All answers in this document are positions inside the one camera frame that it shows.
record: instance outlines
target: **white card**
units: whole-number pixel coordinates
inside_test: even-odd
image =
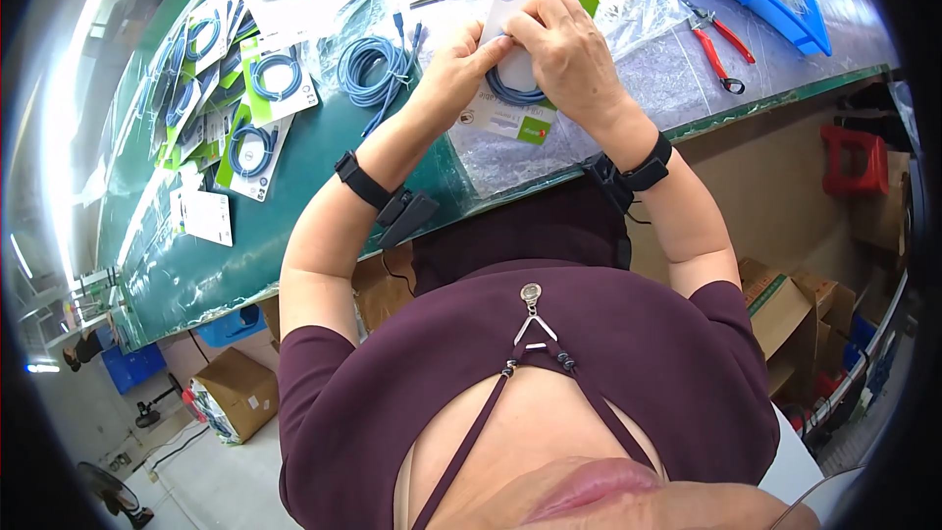
[[[232,222],[229,218],[229,197],[225,194],[171,191],[171,222],[173,229],[222,245],[233,244]]]

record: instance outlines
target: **green box label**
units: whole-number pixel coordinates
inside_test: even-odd
[[[517,139],[542,146],[543,142],[547,139],[548,133],[549,123],[525,116],[524,122],[520,124],[520,132],[517,133]]]

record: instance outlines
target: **red pliers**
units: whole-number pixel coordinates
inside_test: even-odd
[[[729,78],[726,75],[726,70],[723,67],[723,64],[720,63],[720,56],[716,54],[716,48],[713,47],[713,40],[709,38],[709,35],[703,30],[708,25],[712,23],[716,30],[720,32],[720,35],[726,38],[726,41],[733,44],[733,47],[736,48],[736,51],[742,54],[742,57],[746,59],[746,62],[749,64],[755,64],[756,58],[753,57],[753,54],[749,52],[749,48],[741,39],[736,37],[736,33],[726,27],[716,16],[703,7],[696,6],[692,4],[689,0],[680,0],[686,4],[693,15],[689,18],[690,29],[696,33],[697,38],[700,40],[700,44],[704,47],[704,52],[706,52],[706,57],[709,59],[710,65],[713,67],[713,71],[716,72],[716,75],[720,77],[720,82],[723,83],[723,88],[727,91],[733,93],[734,95],[741,95],[743,91],[746,90],[746,85],[742,83],[742,80]]]

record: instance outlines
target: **wrist strap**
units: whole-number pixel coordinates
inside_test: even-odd
[[[356,160],[356,154],[350,150],[347,150],[343,157],[334,164],[334,170],[337,176],[340,177],[341,183],[345,183],[351,191],[375,207],[378,212],[381,212],[390,199],[393,198],[392,193],[386,191],[379,183],[371,179],[366,171],[360,168]]]

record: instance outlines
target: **product label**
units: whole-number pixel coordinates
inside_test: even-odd
[[[486,43],[503,32],[503,25],[527,0],[494,0],[480,42]],[[579,0],[590,17],[595,15],[598,0]],[[535,88],[533,64],[529,54],[514,47],[497,65],[501,82],[508,88],[530,91]],[[512,137],[540,146],[547,138],[550,127],[556,121],[556,107],[549,100],[524,107],[510,105],[500,100],[483,79],[477,95],[458,116],[458,123],[488,130],[492,133]]]

